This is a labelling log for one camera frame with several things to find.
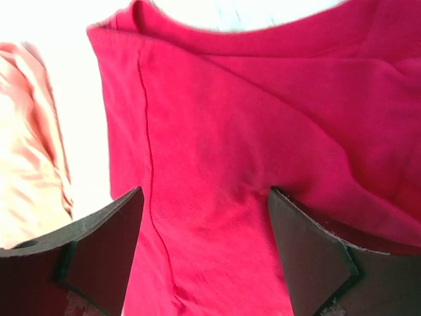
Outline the salmon pink t shirt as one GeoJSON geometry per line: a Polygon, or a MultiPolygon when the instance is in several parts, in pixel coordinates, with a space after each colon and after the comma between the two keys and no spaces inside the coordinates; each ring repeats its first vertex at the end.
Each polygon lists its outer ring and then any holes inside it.
{"type": "Polygon", "coordinates": [[[37,53],[1,44],[1,247],[72,221],[71,181],[47,71],[37,53]]]}

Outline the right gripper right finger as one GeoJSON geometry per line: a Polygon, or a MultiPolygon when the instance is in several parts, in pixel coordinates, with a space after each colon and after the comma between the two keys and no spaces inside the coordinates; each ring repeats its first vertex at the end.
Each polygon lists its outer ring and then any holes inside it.
{"type": "Polygon", "coordinates": [[[294,315],[420,315],[420,248],[347,226],[276,187],[268,210],[294,315]]]}

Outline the magenta polo shirt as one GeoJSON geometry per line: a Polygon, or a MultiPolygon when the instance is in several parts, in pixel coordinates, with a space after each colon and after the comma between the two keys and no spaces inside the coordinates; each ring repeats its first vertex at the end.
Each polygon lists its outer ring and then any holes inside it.
{"type": "Polygon", "coordinates": [[[145,196],[126,315],[291,315],[273,186],[420,245],[419,1],[347,1],[240,34],[135,1],[87,35],[111,196],[145,196]]]}

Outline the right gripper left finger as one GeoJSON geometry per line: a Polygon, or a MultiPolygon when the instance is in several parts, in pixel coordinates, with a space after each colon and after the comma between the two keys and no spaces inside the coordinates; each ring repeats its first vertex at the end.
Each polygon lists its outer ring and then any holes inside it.
{"type": "Polygon", "coordinates": [[[2,315],[121,315],[142,219],[135,188],[58,230],[1,250],[2,315]]]}

